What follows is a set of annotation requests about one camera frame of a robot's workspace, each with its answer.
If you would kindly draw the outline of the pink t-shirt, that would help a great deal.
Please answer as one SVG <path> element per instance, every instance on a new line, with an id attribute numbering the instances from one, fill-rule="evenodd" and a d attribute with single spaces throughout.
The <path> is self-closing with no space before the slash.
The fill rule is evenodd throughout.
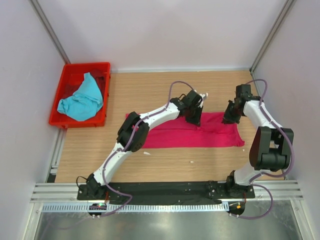
<path id="1" fill-rule="evenodd" d="M 175 107 L 167 110 L 156 109 L 151 112 L 136 114 L 131 112 L 127 117 L 134 118 L 133 128 L 138 120 L 147 123 L 149 132 L 143 148 L 223 148 L 242 147 L 237 126 L 223 123 L 222 112 L 204 112 L 200 116 L 200 125 L 187 122 L 180 116 Z"/>

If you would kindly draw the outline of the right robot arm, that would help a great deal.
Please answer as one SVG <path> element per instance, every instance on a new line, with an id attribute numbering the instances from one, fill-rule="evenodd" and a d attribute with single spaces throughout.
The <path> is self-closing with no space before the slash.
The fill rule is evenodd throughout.
<path id="1" fill-rule="evenodd" d="M 249 162 L 234 170 L 226 178 L 226 194 L 241 198 L 249 192 L 254 180 L 266 175 L 277 177 L 279 170 L 288 170 L 293 157 L 294 132 L 282 127 L 270 115 L 260 96 L 254 96 L 250 84 L 236 87 L 234 100 L 229 100 L 224 112 L 223 124 L 238 124 L 241 117 L 247 117 L 256 128 L 249 151 Z"/>

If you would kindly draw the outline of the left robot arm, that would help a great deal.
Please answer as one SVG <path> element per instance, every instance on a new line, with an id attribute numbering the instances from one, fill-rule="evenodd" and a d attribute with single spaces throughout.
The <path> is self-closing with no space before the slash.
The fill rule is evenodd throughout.
<path id="1" fill-rule="evenodd" d="M 145 144 L 150 130 L 168 121 L 184 117 L 187 123 L 200 126 L 203 104 L 207 93 L 191 90 L 183 98 L 174 97 L 149 112 L 129 113 L 117 132 L 116 143 L 101 166 L 91 173 L 85 184 L 78 187 L 78 194 L 87 200 L 101 200 L 106 196 L 113 175 L 124 160 L 139 151 Z"/>

